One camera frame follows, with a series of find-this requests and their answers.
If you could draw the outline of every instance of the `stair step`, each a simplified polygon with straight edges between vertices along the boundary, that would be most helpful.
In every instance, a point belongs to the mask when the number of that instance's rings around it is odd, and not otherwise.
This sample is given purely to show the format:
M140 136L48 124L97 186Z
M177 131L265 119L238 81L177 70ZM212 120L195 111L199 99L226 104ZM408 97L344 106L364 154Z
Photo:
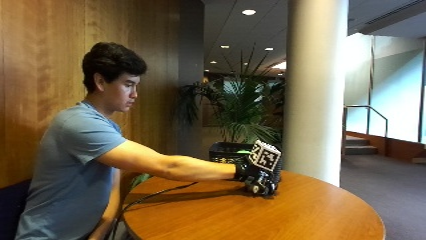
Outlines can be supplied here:
M364 138L346 136L346 146L368 146L370 145L370 141Z
M377 147L370 146L368 139L346 136L345 154L346 155L370 155L377 154Z
M369 155L377 154L377 147L373 146L346 146L346 155Z

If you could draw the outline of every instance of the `man's right arm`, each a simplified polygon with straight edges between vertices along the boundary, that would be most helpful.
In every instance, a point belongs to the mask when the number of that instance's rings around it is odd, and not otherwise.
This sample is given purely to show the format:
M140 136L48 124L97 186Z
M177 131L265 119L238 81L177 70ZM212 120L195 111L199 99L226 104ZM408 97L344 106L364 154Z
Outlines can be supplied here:
M164 155L131 140L103 154L97 161L127 171L148 173L179 181L232 179L236 174L234 164Z

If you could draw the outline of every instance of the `stair railing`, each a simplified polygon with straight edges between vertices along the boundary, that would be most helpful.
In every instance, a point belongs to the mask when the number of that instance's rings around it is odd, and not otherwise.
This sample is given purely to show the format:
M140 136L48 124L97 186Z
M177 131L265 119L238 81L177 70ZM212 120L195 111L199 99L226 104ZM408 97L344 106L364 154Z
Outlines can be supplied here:
M385 120L385 156L388 156L388 118L370 105L345 105L345 108L344 108L344 135L342 135L342 139L344 139L344 137L346 138L348 108L368 108L369 109L366 134L370 133L370 110L373 110L384 118L384 120Z

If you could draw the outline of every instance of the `man's ear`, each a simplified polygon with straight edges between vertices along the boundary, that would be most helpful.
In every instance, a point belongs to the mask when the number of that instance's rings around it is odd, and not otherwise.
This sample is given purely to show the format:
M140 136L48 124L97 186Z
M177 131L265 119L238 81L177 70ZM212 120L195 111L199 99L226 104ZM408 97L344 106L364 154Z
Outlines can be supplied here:
M96 88L97 90L100 90L101 92L104 91L104 85L105 85L105 80L101 74L95 73L93 74L93 80L95 80L95 84L96 84Z

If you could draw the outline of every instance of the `ceiling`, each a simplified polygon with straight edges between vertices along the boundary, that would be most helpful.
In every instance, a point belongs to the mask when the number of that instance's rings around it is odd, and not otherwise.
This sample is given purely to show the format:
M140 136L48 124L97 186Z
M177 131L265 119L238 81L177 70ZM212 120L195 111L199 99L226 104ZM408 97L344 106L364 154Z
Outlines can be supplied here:
M241 55L268 68L286 58L288 0L203 0L205 4L204 62L214 73L238 71ZM241 12L257 13L245 16ZM426 37L426 0L349 0L348 35ZM270 76L282 70L273 69Z

